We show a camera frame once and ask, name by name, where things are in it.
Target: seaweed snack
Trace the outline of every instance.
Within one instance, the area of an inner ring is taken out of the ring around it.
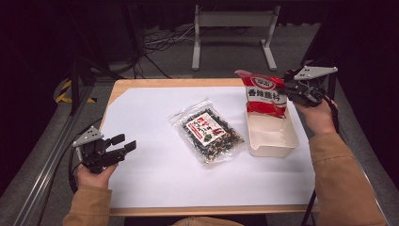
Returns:
[[[257,112],[278,118],[285,118],[287,96],[278,89],[285,89],[284,80],[243,70],[235,72],[243,80],[247,90],[247,112]]]
[[[236,146],[244,142],[209,100],[190,106],[171,121],[205,163],[231,159]]]

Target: white paper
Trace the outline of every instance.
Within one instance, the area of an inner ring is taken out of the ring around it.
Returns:
[[[246,148],[220,164],[201,163],[169,118],[209,98]],[[111,208],[307,204],[314,172],[306,134],[288,103],[299,147],[285,158],[249,153],[244,87],[128,89],[107,108],[102,133],[137,147],[111,177]]]

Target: white plastic container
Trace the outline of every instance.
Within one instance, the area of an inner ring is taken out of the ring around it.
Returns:
[[[285,157],[299,146],[289,107],[285,119],[259,113],[247,113],[250,153],[259,157]]]

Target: red bag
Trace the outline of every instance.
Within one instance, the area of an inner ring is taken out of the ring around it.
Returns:
[[[241,77],[246,86],[247,112],[285,118],[287,96],[277,92],[277,89],[285,89],[283,79],[242,70],[235,73]]]

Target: person's arm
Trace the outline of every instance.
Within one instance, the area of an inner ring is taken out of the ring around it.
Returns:
[[[79,166],[77,172],[79,188],[73,196],[70,213],[64,217],[64,226],[108,225],[112,193],[108,189],[108,181],[116,167],[117,165],[113,165],[100,174],[94,174],[87,168]]]
[[[386,225],[370,183],[335,132],[328,104],[296,107],[314,132],[310,148],[320,207],[318,225]]]

